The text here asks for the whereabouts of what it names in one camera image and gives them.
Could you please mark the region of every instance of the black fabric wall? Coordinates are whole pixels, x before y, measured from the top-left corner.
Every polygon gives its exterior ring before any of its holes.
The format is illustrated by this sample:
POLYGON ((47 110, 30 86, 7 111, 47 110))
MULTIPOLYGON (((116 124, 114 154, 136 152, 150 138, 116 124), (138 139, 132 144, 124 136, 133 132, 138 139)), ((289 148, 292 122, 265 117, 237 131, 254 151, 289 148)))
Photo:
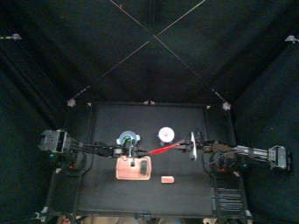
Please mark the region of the black fabric wall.
MULTIPOLYGON (((13 33, 0 13, 0 32, 13 33)), ((41 211, 50 180, 39 133, 61 127, 65 116, 54 86, 26 53, 25 41, 0 41, 0 222, 41 211)))
POLYGON ((250 211, 289 221, 299 221, 297 59, 299 45, 289 44, 233 105, 237 143, 261 149, 282 145, 293 154, 290 173, 254 163, 245 183, 250 211))

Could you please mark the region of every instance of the cable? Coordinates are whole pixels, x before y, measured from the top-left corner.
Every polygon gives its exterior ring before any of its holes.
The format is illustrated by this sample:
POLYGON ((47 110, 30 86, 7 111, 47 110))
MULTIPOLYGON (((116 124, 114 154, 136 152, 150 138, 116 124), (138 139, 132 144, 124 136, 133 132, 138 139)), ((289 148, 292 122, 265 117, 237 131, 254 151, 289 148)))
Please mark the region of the cable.
POLYGON ((210 163, 206 163, 206 164, 208 165, 214 164, 220 160, 220 158, 225 157, 225 155, 232 154, 232 153, 240 154, 237 151, 229 151, 229 152, 221 154, 210 163))
POLYGON ((157 34, 160 36, 202 3, 205 0, 200 1, 157 34))
POLYGON ((202 77, 192 70, 189 65, 182 61, 182 59, 178 57, 178 55, 172 51, 172 49, 165 45, 165 43, 153 35, 153 38, 160 42, 160 44, 164 46, 164 48, 168 50, 168 52, 173 55, 173 57, 184 64, 184 66, 189 69, 192 74, 197 76, 201 83, 205 85, 205 87, 210 90, 210 92, 225 102, 226 100, 220 96, 218 92, 210 87, 208 82, 202 79, 202 77))

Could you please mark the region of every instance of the small white object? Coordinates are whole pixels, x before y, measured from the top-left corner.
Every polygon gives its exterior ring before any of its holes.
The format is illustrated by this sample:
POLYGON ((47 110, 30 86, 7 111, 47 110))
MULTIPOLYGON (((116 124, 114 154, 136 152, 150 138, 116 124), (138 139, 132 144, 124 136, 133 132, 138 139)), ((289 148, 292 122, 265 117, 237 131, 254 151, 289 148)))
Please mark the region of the small white object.
POLYGON ((225 102, 221 104, 221 107, 224 108, 224 110, 229 110, 229 109, 230 109, 230 104, 225 101, 225 102))
POLYGON ((59 171, 61 171, 61 168, 55 168, 55 171, 54 172, 55 173, 59 173, 59 171))
POLYGON ((233 174, 234 174, 236 177, 238 177, 238 173, 236 171, 233 171, 233 174))
POLYGON ((173 130, 168 127, 162 127, 158 130, 157 136, 158 136, 161 142, 168 144, 173 140, 173 130))
POLYGON ((289 35, 284 40, 284 42, 292 42, 292 43, 294 43, 294 41, 299 42, 299 39, 293 35, 289 35))
POLYGON ((73 99, 69 99, 69 100, 67 100, 67 106, 69 106, 69 107, 75 106, 75 101, 74 101, 73 99))
POLYGON ((206 224, 206 223, 209 223, 209 224, 214 224, 216 221, 217 221, 217 219, 209 219, 209 218, 202 219, 202 223, 204 223, 204 224, 206 224))

